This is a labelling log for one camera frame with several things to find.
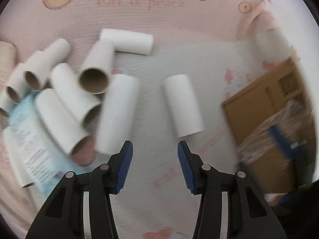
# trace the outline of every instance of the white cardboard tube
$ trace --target white cardboard tube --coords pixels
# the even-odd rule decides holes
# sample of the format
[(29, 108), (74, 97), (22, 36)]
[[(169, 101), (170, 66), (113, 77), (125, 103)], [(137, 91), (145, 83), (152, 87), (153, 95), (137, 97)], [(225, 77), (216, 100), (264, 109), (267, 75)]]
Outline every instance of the white cardboard tube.
[(112, 84), (104, 96), (95, 151), (109, 156), (118, 153), (125, 140), (130, 139), (130, 130), (138, 100), (140, 82), (124, 74), (114, 75)]
[(100, 40), (107, 39), (116, 51), (149, 55), (153, 49), (153, 35), (129, 30), (104, 28)]
[(11, 110), (16, 104), (10, 99), (7, 90), (4, 89), (0, 93), (0, 114), (5, 117), (10, 116)]
[(17, 142), (13, 139), (10, 127), (6, 127), (2, 132), (4, 145), (7, 148), (8, 157), (13, 170), (13, 174), (22, 188), (32, 185), (33, 180), (25, 169), (23, 162), (18, 155)]
[(91, 94), (104, 93), (111, 82), (113, 61), (113, 44), (108, 40), (96, 42), (80, 69), (80, 87)]
[(70, 44), (65, 39), (58, 39), (43, 52), (33, 54), (32, 60), (26, 63), (24, 78), (32, 90), (41, 91), (49, 78), (53, 66), (66, 59), (71, 51)]
[(204, 131), (199, 104), (189, 77), (185, 74), (169, 77), (164, 86), (177, 137)]
[(75, 153), (89, 133), (72, 118), (52, 89), (40, 92), (35, 103), (48, 132), (63, 152)]
[(11, 43), (0, 41), (0, 69), (9, 74), (16, 64), (17, 49)]
[(61, 63), (54, 67), (50, 82), (80, 124), (88, 124), (98, 114), (101, 101), (79, 88), (76, 76), (68, 64)]
[(5, 87), (9, 98), (16, 104), (19, 104), (23, 97), (30, 91), (23, 77), (24, 70), (25, 64), (19, 63), (12, 71)]

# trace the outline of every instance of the blue strap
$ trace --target blue strap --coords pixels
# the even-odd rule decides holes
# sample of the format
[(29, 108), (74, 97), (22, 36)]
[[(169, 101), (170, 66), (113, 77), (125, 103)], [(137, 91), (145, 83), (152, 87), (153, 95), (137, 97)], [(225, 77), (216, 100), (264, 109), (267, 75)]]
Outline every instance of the blue strap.
[(290, 148), (290, 143), (288, 140), (280, 133), (276, 126), (269, 128), (269, 134), (274, 138), (276, 144), (281, 149), (282, 153), (290, 160), (295, 159), (295, 151)]

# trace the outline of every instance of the blue paper packaging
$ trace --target blue paper packaging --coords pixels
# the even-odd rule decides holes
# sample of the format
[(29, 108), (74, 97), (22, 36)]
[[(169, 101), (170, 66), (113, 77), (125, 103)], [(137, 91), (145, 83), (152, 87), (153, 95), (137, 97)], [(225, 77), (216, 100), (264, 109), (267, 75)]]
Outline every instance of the blue paper packaging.
[(72, 162), (47, 133), (34, 107), (37, 94), (31, 93), (13, 109), (9, 125), (26, 170), (48, 197), (66, 172), (81, 174), (86, 171)]

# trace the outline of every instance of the cardboard box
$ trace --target cardboard box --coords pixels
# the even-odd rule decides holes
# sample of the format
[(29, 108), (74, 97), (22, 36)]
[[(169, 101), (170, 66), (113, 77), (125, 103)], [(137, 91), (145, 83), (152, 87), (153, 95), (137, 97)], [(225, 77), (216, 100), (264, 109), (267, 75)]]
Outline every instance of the cardboard box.
[[(296, 65), (288, 59), (226, 100), (224, 113), (237, 145), (292, 98), (304, 104), (307, 94)], [(249, 165), (263, 193), (287, 193), (296, 189), (294, 168), (290, 165), (283, 170), (280, 164), (283, 161), (284, 156), (274, 147)]]

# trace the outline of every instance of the plastic wrap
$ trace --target plastic wrap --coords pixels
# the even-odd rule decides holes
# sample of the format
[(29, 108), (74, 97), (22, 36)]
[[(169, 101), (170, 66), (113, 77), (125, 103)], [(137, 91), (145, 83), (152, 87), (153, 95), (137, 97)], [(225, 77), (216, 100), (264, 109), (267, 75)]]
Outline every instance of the plastic wrap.
[(289, 137), (313, 120), (310, 105), (302, 106), (294, 100), (289, 100), (287, 106), (251, 133), (238, 146), (237, 152), (245, 164), (251, 164), (260, 159), (269, 149), (276, 146), (276, 142), (269, 135), (269, 128), (276, 125), (281, 133)]

